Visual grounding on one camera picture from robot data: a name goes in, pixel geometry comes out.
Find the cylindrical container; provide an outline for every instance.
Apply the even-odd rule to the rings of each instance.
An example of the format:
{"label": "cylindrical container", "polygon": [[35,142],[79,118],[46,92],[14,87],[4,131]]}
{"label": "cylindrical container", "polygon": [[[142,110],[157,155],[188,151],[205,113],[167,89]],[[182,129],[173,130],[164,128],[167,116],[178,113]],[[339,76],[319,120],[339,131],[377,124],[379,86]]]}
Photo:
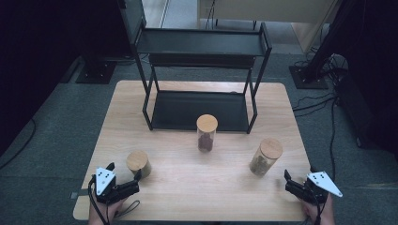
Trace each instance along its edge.
{"label": "cylindrical container", "polygon": [[197,119],[198,149],[201,152],[209,152],[213,149],[218,124],[216,117],[210,114],[203,114]]}
{"label": "cylindrical container", "polygon": [[152,166],[149,163],[148,155],[144,151],[134,151],[127,157],[127,167],[135,175],[141,169],[141,178],[146,178],[152,171]]}
{"label": "cylindrical container", "polygon": [[250,163],[250,170],[257,176],[264,176],[282,155],[282,152],[282,145],[278,140],[272,138],[264,139]]}

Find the cork lid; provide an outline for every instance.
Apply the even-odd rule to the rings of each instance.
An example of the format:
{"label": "cork lid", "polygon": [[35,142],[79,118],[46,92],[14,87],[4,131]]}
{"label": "cork lid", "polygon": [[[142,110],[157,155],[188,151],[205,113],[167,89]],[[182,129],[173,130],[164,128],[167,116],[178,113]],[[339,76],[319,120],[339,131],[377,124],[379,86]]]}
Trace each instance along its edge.
{"label": "cork lid", "polygon": [[196,121],[196,126],[198,126],[201,131],[206,133],[216,130],[218,124],[219,122],[217,122],[216,117],[210,114],[203,114]]}
{"label": "cork lid", "polygon": [[134,151],[127,157],[127,167],[132,171],[143,169],[148,161],[148,156],[144,151]]}
{"label": "cork lid", "polygon": [[273,138],[266,138],[260,144],[261,152],[267,158],[277,159],[282,155],[281,143]]}

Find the wooden tabletop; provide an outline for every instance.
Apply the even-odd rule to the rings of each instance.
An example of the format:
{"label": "wooden tabletop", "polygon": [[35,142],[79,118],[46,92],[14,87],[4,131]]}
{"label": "wooden tabletop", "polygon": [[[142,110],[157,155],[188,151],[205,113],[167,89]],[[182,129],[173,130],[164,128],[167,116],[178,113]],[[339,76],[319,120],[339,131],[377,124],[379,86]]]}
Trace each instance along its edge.
{"label": "wooden tabletop", "polygon": [[[239,82],[160,82],[161,89],[237,91]],[[153,108],[155,90],[148,109]],[[248,99],[248,109],[252,104]],[[197,149],[195,131],[148,129],[142,108],[145,91],[141,81],[116,86],[82,188],[87,188],[97,167],[115,163],[116,182],[133,179],[126,165],[132,151],[147,153],[151,174],[140,181],[140,192],[130,196],[141,204],[123,220],[180,221],[299,221],[305,216],[298,199],[284,190],[284,169],[297,182],[310,170],[299,129],[284,86],[261,83],[256,95],[258,116],[252,132],[217,132],[211,152]],[[249,164],[265,138],[283,146],[283,154],[259,178]],[[80,196],[73,211],[88,219],[88,196]]]}

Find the black shelf tier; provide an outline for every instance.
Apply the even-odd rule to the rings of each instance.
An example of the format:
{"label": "black shelf tier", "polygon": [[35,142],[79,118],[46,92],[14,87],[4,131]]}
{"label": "black shelf tier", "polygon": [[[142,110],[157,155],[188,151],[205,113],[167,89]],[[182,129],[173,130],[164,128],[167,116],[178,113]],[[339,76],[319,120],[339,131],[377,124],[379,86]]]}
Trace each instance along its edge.
{"label": "black shelf tier", "polygon": [[151,125],[158,129],[196,130],[202,114],[214,115],[218,131],[249,128],[246,99],[242,93],[160,91]]}

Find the wooden lid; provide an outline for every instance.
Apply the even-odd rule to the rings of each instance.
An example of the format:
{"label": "wooden lid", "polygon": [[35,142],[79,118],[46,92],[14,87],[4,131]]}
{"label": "wooden lid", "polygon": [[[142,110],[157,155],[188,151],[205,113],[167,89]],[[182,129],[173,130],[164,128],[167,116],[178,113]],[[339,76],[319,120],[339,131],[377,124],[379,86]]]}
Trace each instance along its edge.
{"label": "wooden lid", "polygon": [[132,171],[143,169],[148,161],[148,156],[144,151],[134,151],[127,157],[127,167]]}
{"label": "wooden lid", "polygon": [[196,126],[206,133],[216,130],[218,124],[216,117],[210,114],[203,114],[196,121]]}
{"label": "wooden lid", "polygon": [[277,159],[282,155],[281,143],[273,138],[266,138],[260,144],[261,152],[267,158]]}

